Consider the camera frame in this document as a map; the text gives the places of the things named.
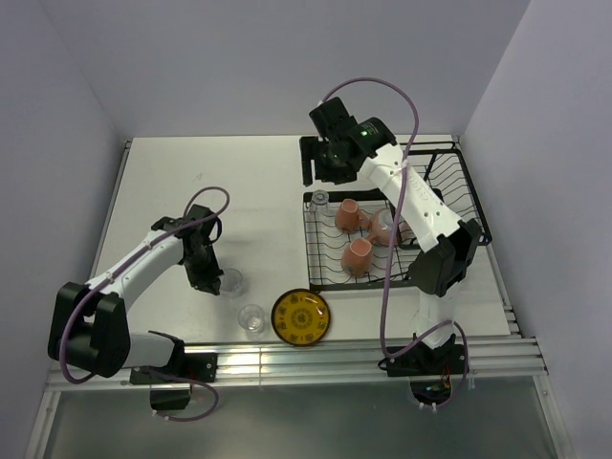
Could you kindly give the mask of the pink mug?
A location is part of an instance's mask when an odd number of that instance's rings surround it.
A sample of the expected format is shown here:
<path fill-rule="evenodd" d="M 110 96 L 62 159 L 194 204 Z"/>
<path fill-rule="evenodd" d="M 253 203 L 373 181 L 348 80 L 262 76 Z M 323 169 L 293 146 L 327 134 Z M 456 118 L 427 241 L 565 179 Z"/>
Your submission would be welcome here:
<path fill-rule="evenodd" d="M 370 228 L 370 218 L 361 210 L 357 201 L 344 199 L 336 212 L 335 226 L 345 233 L 368 230 Z"/>
<path fill-rule="evenodd" d="M 372 262 L 373 246 L 366 238 L 353 240 L 344 250 L 340 266 L 348 275 L 361 278 L 364 277 Z"/>

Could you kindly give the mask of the red floral patterned bowl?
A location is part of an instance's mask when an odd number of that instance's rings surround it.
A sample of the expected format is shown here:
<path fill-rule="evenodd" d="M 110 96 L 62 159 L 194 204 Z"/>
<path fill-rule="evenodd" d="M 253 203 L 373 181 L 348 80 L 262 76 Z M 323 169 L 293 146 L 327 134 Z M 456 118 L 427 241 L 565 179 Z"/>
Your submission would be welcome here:
<path fill-rule="evenodd" d="M 369 232 L 366 239 L 372 244 L 387 246 L 391 240 L 393 221 L 394 217 L 389 208 L 382 208 L 378 210 L 370 219 Z M 409 230 L 410 226 L 406 221 L 401 219 L 398 226 L 396 239 L 393 243 L 394 247 L 399 245 L 400 237 L 407 235 Z"/>

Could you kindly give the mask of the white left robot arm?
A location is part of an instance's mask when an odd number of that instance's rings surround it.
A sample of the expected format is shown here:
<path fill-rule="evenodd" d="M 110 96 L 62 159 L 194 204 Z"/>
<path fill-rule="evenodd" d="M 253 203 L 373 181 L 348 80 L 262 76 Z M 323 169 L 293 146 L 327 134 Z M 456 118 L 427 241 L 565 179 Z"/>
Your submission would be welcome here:
<path fill-rule="evenodd" d="M 133 333 L 127 313 L 173 266 L 185 268 L 194 290 L 219 295 L 223 271 L 213 245 L 221 233 L 219 216 L 193 205 L 181 218 L 158 220 L 106 273 L 84 284 L 64 284 L 55 299 L 49 357 L 86 371 L 88 377 L 110 378 L 124 368 L 140 368 L 165 382 L 179 380 L 188 367 L 184 341 L 157 331 Z"/>

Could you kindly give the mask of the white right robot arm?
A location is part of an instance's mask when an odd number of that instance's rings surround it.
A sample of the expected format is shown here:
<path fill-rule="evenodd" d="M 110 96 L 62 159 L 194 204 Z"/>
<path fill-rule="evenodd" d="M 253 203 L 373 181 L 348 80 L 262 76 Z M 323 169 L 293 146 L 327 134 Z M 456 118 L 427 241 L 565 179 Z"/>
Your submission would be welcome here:
<path fill-rule="evenodd" d="M 405 221 L 420 253 L 408 276 L 420 291 L 416 366 L 432 373 L 448 357 L 444 347 L 459 326 L 454 322 L 455 295 L 473 261 L 482 234 L 476 220 L 465 221 L 450 209 L 409 163 L 401 146 L 379 119 L 358 122 L 338 97 L 323 101 L 309 117 L 317 135 L 299 141 L 302 182 L 343 185 L 370 181 Z"/>

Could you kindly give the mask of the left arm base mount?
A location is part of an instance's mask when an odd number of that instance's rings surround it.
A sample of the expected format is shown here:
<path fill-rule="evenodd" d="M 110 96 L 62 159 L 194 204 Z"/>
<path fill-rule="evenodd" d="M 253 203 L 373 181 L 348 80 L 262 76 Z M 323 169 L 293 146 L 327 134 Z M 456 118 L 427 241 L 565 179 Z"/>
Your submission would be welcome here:
<path fill-rule="evenodd" d="M 219 393 L 211 385 L 217 368 L 217 353 L 187 353 L 161 368 L 133 368 L 129 382 L 149 387 L 154 415 L 189 422 L 208 416 L 219 404 Z"/>

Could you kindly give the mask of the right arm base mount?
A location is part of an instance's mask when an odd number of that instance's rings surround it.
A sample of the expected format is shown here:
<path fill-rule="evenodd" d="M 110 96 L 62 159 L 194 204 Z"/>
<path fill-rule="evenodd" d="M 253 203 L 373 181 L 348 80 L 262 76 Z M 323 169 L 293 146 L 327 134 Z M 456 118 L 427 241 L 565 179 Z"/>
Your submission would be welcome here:
<path fill-rule="evenodd" d="M 469 371 L 466 347 L 456 343 L 454 335 L 436 349 L 419 343 L 397 359 L 383 358 L 378 367 L 390 378 L 433 377 L 410 384 L 412 396 L 423 404 L 447 401 L 453 393 L 451 377 L 457 375 L 463 381 Z"/>

